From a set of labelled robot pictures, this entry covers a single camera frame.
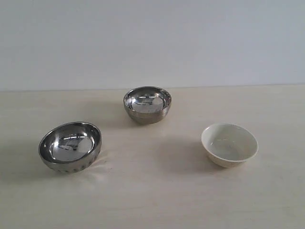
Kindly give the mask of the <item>smooth steel bowl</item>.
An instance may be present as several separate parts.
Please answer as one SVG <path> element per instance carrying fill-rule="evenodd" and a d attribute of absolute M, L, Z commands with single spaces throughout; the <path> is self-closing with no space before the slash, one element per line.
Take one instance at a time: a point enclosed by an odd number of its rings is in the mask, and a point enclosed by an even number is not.
<path fill-rule="evenodd" d="M 171 94 L 155 86 L 134 88 L 123 97 L 123 106 L 128 116 L 141 125 L 154 124 L 163 120 L 171 104 Z"/>

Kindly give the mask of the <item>white ceramic bowl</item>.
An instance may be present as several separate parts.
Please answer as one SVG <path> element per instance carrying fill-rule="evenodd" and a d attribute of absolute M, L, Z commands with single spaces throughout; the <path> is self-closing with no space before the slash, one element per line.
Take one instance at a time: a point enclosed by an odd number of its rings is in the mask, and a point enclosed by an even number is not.
<path fill-rule="evenodd" d="M 201 134 L 207 157 L 224 168 L 237 167 L 253 158 L 258 142 L 247 129 L 226 123 L 211 124 Z"/>

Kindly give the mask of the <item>dimpled steel bowl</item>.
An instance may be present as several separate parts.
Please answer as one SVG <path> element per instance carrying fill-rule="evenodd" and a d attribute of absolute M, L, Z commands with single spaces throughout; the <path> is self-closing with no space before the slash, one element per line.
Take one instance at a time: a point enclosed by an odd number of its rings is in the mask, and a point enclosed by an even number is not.
<path fill-rule="evenodd" d="M 98 158 L 102 146 L 99 128 L 87 122 L 70 122 L 49 131 L 38 150 L 43 163 L 65 174 L 82 171 Z"/>

